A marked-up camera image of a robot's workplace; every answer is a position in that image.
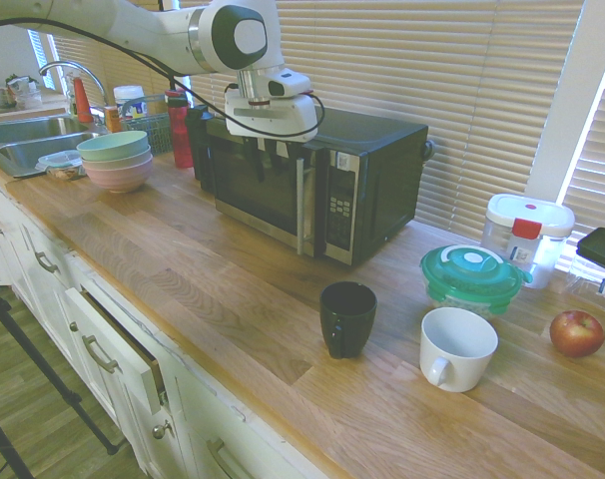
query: green lid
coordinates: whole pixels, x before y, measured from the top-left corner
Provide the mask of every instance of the green lid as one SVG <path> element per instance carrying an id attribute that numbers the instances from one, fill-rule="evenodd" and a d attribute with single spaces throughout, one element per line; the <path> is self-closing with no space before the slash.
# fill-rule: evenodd
<path id="1" fill-rule="evenodd" d="M 443 246 L 428 252 L 420 262 L 427 293 L 436 301 L 447 296 L 489 304 L 494 314 L 506 311 L 528 272 L 489 249 L 473 245 Z"/>

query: red apple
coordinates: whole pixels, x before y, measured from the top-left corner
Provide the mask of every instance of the red apple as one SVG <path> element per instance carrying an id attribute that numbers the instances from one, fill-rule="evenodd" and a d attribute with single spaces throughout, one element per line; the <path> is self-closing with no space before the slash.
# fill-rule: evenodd
<path id="1" fill-rule="evenodd" d="M 564 311 L 551 322 L 551 342 L 570 357 L 593 354 L 604 342 L 604 329 L 588 312 Z"/>

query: drawer handle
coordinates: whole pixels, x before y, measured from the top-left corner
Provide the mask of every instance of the drawer handle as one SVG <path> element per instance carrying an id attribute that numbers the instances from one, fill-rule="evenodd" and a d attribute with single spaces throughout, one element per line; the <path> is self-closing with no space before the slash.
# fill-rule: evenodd
<path id="1" fill-rule="evenodd" d="M 34 255 L 36 256 L 36 260 L 39 261 L 39 264 L 41 264 L 41 267 L 43 269 L 45 269 L 48 272 L 56 272 L 59 270 L 59 266 L 57 266 L 56 264 L 52 263 L 51 261 L 49 261 L 47 259 L 47 257 L 45 256 L 44 252 L 35 252 L 34 251 Z M 42 258 L 45 258 L 49 264 L 47 264 L 46 262 L 43 261 Z"/>
<path id="2" fill-rule="evenodd" d="M 225 474 L 227 474 L 227 477 L 229 477 L 230 479 L 242 479 L 241 476 L 239 476 L 231 467 L 230 465 L 225 462 L 225 459 L 223 459 L 223 456 L 221 456 L 221 454 L 219 454 L 219 451 L 221 449 L 223 449 L 225 447 L 225 442 L 223 442 L 223 439 L 219 438 L 216 442 L 212 442 L 212 441 L 207 441 L 207 448 L 210 450 L 210 454 L 212 454 L 212 457 L 214 458 L 214 460 L 216 461 L 216 463 L 219 465 L 219 467 L 221 469 L 223 469 L 223 472 L 225 472 Z M 254 476 L 252 476 L 249 472 L 245 471 L 247 473 L 247 475 L 254 479 Z"/>
<path id="3" fill-rule="evenodd" d="M 101 367 L 102 369 L 105 369 L 107 372 L 109 372 L 110 374 L 114 374 L 114 371 L 116 370 L 117 367 L 119 367 L 119 363 L 116 362 L 116 359 L 112 359 L 110 362 L 104 361 L 103 359 L 101 359 L 99 357 L 99 355 L 96 353 L 96 351 L 94 351 L 94 349 L 92 348 L 92 344 L 93 343 L 97 343 L 96 341 L 96 337 L 95 336 L 82 336 L 83 337 L 83 344 L 85 344 L 85 348 L 87 349 L 87 352 L 90 354 L 90 356 L 92 356 L 92 359 L 94 359 L 94 361 L 99 365 L 99 367 Z"/>
<path id="4" fill-rule="evenodd" d="M 36 252 L 36 248 L 34 247 L 34 243 L 32 242 L 32 237 L 30 236 L 30 232 L 27 231 L 27 228 L 25 228 L 25 225 L 23 225 L 23 230 L 25 231 L 25 236 L 27 237 L 27 241 L 30 243 L 30 246 L 32 247 L 32 251 L 34 252 L 34 255 L 36 256 L 36 260 L 39 261 L 39 264 L 41 265 L 41 267 L 43 269 L 45 269 L 48 272 L 56 272 L 59 270 L 59 266 L 57 266 L 56 264 L 52 263 L 51 261 L 49 261 L 47 259 L 47 257 L 45 256 L 44 252 Z M 49 264 L 47 264 L 46 262 L 43 262 L 42 258 L 45 258 L 47 260 L 47 262 L 49 262 Z"/>

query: microwave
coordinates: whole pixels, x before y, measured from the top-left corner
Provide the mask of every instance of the microwave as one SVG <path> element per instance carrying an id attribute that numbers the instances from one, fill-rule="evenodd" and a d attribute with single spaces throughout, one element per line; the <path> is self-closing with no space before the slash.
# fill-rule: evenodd
<path id="1" fill-rule="evenodd" d="M 433 152 L 425 125 L 329 108 L 305 144 L 233 136 L 218 118 L 205 128 L 195 172 L 218 211 L 345 264 L 372 256 L 414 217 Z"/>

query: red water bottle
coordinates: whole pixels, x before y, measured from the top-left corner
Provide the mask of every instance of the red water bottle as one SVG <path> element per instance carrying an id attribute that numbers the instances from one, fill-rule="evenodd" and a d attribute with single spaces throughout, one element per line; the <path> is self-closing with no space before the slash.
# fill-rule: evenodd
<path id="1" fill-rule="evenodd" d="M 172 130 L 172 146 L 174 147 L 174 163 L 176 168 L 191 168 L 192 148 L 185 125 L 189 103 L 185 92 L 167 90 L 167 111 L 170 114 L 170 129 Z"/>

